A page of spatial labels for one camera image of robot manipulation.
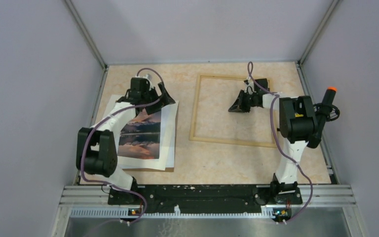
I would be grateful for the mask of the cream mat board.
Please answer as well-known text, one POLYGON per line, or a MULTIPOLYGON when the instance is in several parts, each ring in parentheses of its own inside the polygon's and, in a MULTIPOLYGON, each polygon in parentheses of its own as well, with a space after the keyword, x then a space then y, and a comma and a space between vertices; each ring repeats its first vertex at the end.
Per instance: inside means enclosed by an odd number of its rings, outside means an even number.
MULTIPOLYGON (((144 108, 133 108, 129 103, 116 102, 117 95, 113 95, 106 106, 104 117, 108 121, 98 127, 99 131, 110 130, 114 134, 117 143, 116 151, 120 139, 121 130, 135 118, 144 108)), ((161 132, 159 159, 136 159, 120 157, 117 155, 118 166, 120 168, 150 168, 161 169, 174 168, 175 159, 175 133, 176 118, 179 103, 167 105, 161 109, 161 132)))

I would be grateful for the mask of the sunset landscape photo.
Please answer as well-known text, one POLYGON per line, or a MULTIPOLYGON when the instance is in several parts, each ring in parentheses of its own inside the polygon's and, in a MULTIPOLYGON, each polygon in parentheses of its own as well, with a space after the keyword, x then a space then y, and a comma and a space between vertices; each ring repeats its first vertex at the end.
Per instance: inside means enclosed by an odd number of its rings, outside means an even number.
POLYGON ((142 110, 120 132, 117 154, 136 159, 159 159, 161 112, 142 110))

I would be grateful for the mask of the light wooden picture frame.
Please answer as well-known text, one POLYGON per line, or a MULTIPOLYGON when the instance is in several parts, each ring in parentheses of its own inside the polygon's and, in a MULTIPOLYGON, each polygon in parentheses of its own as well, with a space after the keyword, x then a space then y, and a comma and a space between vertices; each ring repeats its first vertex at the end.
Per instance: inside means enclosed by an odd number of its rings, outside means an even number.
POLYGON ((234 75, 198 75, 190 122, 191 141, 275 148, 268 109, 253 108, 249 113, 228 111, 244 89, 245 79, 234 75))

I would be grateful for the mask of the brown backing board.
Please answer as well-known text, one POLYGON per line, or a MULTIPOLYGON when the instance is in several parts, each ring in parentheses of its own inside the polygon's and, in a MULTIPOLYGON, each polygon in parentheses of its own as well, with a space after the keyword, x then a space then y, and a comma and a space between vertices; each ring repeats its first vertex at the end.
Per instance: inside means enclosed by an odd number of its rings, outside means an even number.
POLYGON ((173 172, 174 168, 161 169, 150 169, 150 168, 122 168, 125 171, 136 171, 136 172, 173 172))

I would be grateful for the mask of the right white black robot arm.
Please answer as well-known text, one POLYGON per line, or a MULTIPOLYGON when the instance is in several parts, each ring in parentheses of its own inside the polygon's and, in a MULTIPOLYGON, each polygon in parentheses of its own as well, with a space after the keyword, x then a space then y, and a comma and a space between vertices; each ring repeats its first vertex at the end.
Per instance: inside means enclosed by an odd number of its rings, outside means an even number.
POLYGON ((298 171, 305 148, 316 133, 318 122, 309 96, 289 97, 282 93, 270 92, 267 79, 246 79, 245 88, 228 109, 233 113, 248 113, 252 107, 278 112, 279 131, 271 127, 275 139, 283 137, 279 166, 270 184, 269 196, 275 203, 283 203, 294 193, 298 185, 298 171))

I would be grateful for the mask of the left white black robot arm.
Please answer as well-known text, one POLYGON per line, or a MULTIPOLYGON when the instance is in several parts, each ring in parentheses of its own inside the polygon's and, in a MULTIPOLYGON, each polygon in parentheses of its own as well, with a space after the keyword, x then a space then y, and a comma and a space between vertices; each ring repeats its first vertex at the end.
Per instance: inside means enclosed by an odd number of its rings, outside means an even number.
POLYGON ((82 175, 97 175, 99 183, 120 190, 119 196, 126 204, 138 199, 133 187, 134 178, 118 165, 118 146, 121 130, 144 110, 147 114, 161 111, 175 100, 168 94, 164 82, 156 91, 148 77, 133 77, 126 94, 115 101, 112 110, 91 127, 82 127, 77 134, 76 167, 82 175))

